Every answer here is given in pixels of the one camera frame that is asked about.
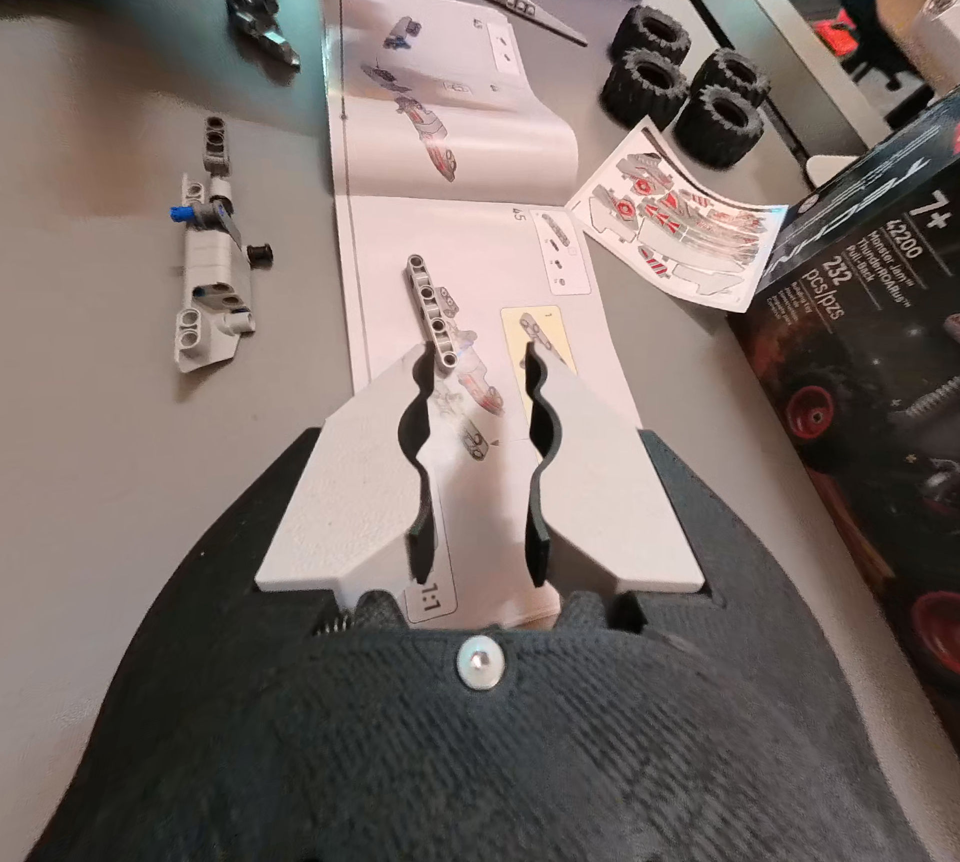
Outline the neighbouring grey table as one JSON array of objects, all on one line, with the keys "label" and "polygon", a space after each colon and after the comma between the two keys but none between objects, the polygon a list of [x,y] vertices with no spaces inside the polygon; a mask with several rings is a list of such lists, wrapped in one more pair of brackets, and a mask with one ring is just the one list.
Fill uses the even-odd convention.
[{"label": "neighbouring grey table", "polygon": [[699,0],[771,79],[770,108],[807,156],[858,156],[891,133],[789,0]]}]

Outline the grey desk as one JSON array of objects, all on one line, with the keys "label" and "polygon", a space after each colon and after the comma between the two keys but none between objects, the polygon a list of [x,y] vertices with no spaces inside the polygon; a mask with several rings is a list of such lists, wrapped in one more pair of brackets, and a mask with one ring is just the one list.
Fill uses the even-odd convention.
[{"label": "grey desk", "polygon": [[[61,801],[114,672],[190,548],[353,393],[317,0],[286,80],[223,0],[2,4],[2,860]],[[207,113],[272,245],[255,334],[180,375],[180,232]],[[828,636],[907,818],[958,860],[958,761],[723,316],[590,248],[642,424],[766,545]]]}]

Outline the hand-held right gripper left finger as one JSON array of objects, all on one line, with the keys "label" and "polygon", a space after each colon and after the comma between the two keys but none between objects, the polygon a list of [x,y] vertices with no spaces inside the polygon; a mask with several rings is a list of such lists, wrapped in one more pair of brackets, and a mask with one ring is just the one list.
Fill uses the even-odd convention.
[{"label": "hand-held right gripper left finger", "polygon": [[430,576],[437,548],[428,472],[436,348],[413,346],[323,424],[256,575],[263,592],[328,590],[353,609]]}]

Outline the toy sticker sheet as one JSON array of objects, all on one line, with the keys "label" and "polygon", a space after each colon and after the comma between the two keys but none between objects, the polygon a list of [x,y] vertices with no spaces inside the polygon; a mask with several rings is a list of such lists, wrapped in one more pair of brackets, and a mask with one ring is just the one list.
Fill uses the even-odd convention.
[{"label": "toy sticker sheet", "polygon": [[645,117],[565,207],[644,280],[682,301],[744,314],[786,220],[704,187]]}]

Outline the open instruction booklet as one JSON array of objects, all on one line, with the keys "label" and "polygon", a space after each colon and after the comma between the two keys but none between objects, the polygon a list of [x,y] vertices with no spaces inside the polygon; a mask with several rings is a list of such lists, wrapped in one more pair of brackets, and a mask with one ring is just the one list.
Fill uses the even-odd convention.
[{"label": "open instruction booklet", "polygon": [[402,602],[419,628],[532,623],[559,608],[527,575],[523,359],[547,342],[632,422],[585,236],[563,207],[570,127],[533,93],[511,24],[449,0],[320,0],[351,372],[365,388],[426,339],[423,262],[457,357],[436,368],[421,451],[437,554]]}]

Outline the dark grey toy brick connector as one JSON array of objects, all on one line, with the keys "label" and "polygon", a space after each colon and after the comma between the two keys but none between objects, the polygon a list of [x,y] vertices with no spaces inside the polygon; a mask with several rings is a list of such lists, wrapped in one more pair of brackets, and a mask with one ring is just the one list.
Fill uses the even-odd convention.
[{"label": "dark grey toy brick connector", "polygon": [[180,205],[169,210],[169,217],[174,223],[198,231],[224,232],[238,248],[243,248],[234,221],[230,141],[226,123],[219,116],[209,116],[205,120],[201,161],[206,181],[191,180],[184,175]]}]

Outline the grey toy brick beam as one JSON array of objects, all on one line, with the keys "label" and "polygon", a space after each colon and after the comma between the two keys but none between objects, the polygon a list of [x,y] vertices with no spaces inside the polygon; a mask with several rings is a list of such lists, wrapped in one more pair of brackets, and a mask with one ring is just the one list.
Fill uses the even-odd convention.
[{"label": "grey toy brick beam", "polygon": [[448,377],[458,367],[458,348],[422,255],[414,253],[408,257],[405,277],[424,339],[433,347],[438,375]]}]

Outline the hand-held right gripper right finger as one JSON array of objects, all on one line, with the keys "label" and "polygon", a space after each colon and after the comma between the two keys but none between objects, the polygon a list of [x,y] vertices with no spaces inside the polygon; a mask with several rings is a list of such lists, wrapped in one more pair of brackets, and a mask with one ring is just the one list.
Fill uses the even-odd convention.
[{"label": "hand-held right gripper right finger", "polygon": [[525,352],[537,455],[525,519],[533,585],[611,607],[633,592],[687,595],[706,583],[637,425],[551,350]]}]

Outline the long grey toy brick panel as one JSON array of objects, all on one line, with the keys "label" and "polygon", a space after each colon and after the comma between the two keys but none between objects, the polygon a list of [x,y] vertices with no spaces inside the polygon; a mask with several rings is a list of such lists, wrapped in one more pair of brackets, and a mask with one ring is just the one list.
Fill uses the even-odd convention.
[{"label": "long grey toy brick panel", "polygon": [[541,6],[532,0],[485,0],[490,4],[496,5],[510,15],[516,18],[522,18],[540,28],[543,28],[558,37],[570,41],[582,48],[586,48],[589,42],[580,32],[570,28],[559,18],[545,11]]}]

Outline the black toy tyre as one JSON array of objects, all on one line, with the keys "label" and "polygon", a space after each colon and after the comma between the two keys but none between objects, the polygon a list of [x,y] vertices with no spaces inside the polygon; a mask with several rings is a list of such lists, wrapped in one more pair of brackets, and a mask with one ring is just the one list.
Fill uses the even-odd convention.
[{"label": "black toy tyre", "polygon": [[740,162],[757,146],[763,133],[762,116],[755,106],[732,90],[715,85],[694,92],[674,126],[677,147],[716,171]]},{"label": "black toy tyre", "polygon": [[679,66],[690,53],[686,28],[672,16],[654,7],[638,4],[628,10],[607,50],[616,62],[632,50],[654,52]]},{"label": "black toy tyre", "polygon": [[690,98],[702,89],[728,89],[750,105],[759,107],[771,91],[769,76],[750,58],[729,48],[719,48],[702,63],[690,83]]},{"label": "black toy tyre", "polygon": [[646,49],[631,49],[612,64],[600,92],[602,108],[618,124],[635,128],[650,119],[663,132],[690,97],[679,67]]}]

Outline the black toy brick set box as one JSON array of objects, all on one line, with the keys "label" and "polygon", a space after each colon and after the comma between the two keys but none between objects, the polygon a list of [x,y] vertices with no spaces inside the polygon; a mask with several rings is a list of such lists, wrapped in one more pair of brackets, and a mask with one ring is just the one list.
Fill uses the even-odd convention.
[{"label": "black toy brick set box", "polygon": [[728,321],[957,748],[958,89],[789,210]]}]

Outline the grey toy brick panel assembly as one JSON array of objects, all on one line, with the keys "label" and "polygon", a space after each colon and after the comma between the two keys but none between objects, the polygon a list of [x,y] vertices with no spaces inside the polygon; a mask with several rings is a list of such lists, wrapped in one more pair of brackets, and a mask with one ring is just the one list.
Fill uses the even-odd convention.
[{"label": "grey toy brick panel assembly", "polygon": [[186,229],[174,365],[187,375],[231,361],[256,329],[253,268],[246,246],[222,230]]}]

